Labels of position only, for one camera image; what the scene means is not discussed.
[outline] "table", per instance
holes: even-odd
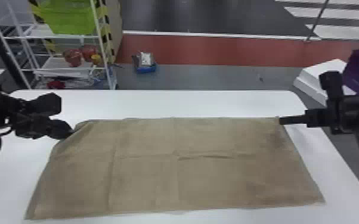
[[[34,99],[50,91],[17,91]],[[302,114],[305,106],[289,91],[53,91],[63,99],[55,118],[70,125],[88,119],[126,117],[273,117]],[[271,209],[218,209],[126,214],[67,220],[23,220],[56,140],[3,137],[0,152],[0,223],[359,223],[359,181],[324,132],[287,126],[326,204]]]

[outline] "white shelf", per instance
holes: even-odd
[[[34,74],[38,74],[44,77],[76,77],[76,78],[88,78],[92,68],[92,63],[86,62],[82,59],[82,64],[78,67],[70,67],[68,62],[64,58],[49,58],[41,69],[34,71]]]
[[[33,24],[25,32],[24,36],[8,36],[6,39],[96,39],[97,35],[68,35],[55,34],[47,24]]]

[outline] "black robotic arm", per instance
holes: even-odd
[[[344,95],[342,75],[337,71],[321,74],[320,85],[327,92],[327,108],[306,110],[301,116],[281,117],[280,124],[330,127],[334,135],[353,133],[359,144],[359,96]]]
[[[13,98],[0,91],[0,129],[8,131],[1,136],[15,131],[18,137],[37,139],[49,136],[64,139],[73,132],[62,120],[52,120],[49,116],[61,112],[61,98],[54,94],[45,94],[37,99],[25,101]]]

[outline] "floor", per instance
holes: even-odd
[[[126,0],[122,1],[123,28],[142,32],[306,36],[323,2]],[[359,0],[331,0],[313,36],[359,40]]]

